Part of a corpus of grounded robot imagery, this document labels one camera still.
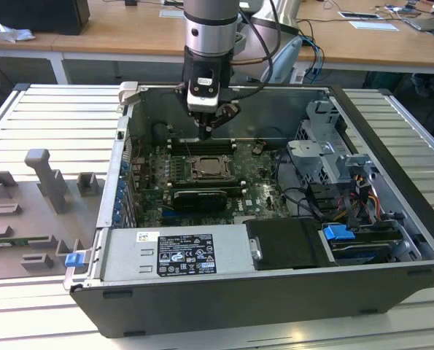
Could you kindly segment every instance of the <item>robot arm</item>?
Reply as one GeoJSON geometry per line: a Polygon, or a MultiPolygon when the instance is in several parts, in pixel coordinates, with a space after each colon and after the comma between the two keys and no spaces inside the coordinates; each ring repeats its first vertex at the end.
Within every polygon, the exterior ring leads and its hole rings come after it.
{"type": "MultiPolygon", "coordinates": [[[[292,46],[292,40],[298,34],[295,16],[301,3],[301,0],[264,0],[262,9],[252,17],[270,51],[276,48],[278,41],[272,1],[279,17],[284,48],[287,44],[292,46]]],[[[232,120],[240,112],[238,104],[220,98],[222,90],[230,84],[233,66],[244,67],[241,71],[249,76],[266,77],[267,62],[239,64],[248,59],[265,57],[266,54],[249,28],[246,49],[234,57],[235,44],[244,37],[237,33],[239,0],[185,0],[184,6],[185,64],[179,94],[183,107],[198,126],[199,139],[205,140],[212,135],[213,129],[232,120]]],[[[279,56],[284,58],[286,66],[286,58],[293,54],[287,55],[286,48],[284,55],[280,55],[282,52],[283,49],[279,56]]]]}

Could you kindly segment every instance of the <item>blue cable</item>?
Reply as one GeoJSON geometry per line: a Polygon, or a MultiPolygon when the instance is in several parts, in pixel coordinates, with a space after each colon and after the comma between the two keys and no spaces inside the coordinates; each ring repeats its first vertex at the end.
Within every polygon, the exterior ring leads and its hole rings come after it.
{"type": "Polygon", "coordinates": [[[322,66],[322,56],[320,55],[320,50],[317,47],[317,45],[315,45],[315,43],[313,43],[311,40],[307,39],[305,36],[301,36],[301,37],[303,38],[303,40],[305,40],[308,44],[310,44],[312,46],[312,48],[315,50],[315,52],[317,54],[317,62],[319,64],[319,66],[317,67],[317,72],[311,81],[311,84],[314,84],[315,79],[317,78],[317,76],[320,73],[320,67],[322,66]]]}

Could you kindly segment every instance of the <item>desk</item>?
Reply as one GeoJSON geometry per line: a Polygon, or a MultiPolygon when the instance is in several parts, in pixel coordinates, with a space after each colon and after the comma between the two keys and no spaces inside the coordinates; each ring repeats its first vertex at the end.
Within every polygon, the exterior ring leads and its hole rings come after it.
{"type": "MultiPolygon", "coordinates": [[[[344,10],[374,12],[385,3],[403,6],[404,0],[337,0],[344,10]]],[[[342,19],[338,9],[324,9],[323,3],[305,0],[298,18],[342,19]]],[[[46,58],[60,84],[69,83],[63,61],[183,62],[184,21],[159,17],[161,6],[138,4],[125,7],[122,1],[89,0],[90,21],[79,36],[37,34],[31,42],[11,44],[0,40],[0,56],[46,58]]],[[[429,4],[419,8],[430,11],[429,4]]],[[[420,33],[399,21],[397,32],[355,29],[348,22],[312,22],[318,45],[325,51],[326,69],[395,71],[434,74],[434,36],[420,33]]],[[[307,23],[301,28],[308,35],[307,23]]],[[[314,56],[303,47],[297,67],[308,66],[314,56]]]]}

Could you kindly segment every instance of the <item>power supply label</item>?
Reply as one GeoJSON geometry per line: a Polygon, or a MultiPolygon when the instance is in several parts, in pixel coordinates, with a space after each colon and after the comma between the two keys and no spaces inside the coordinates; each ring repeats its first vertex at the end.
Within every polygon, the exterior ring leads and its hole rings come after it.
{"type": "Polygon", "coordinates": [[[217,273],[212,235],[158,237],[160,277],[217,273]]]}

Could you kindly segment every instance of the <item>blue tab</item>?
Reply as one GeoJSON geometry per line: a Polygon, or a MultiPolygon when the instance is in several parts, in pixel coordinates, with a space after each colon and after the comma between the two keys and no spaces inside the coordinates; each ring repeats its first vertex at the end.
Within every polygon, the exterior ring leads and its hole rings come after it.
{"type": "Polygon", "coordinates": [[[81,268],[84,266],[85,253],[70,253],[66,255],[64,265],[67,268],[81,268]]]}
{"type": "Polygon", "coordinates": [[[346,225],[328,225],[326,228],[324,228],[324,234],[327,240],[356,238],[352,231],[348,231],[346,229],[346,225]]]}

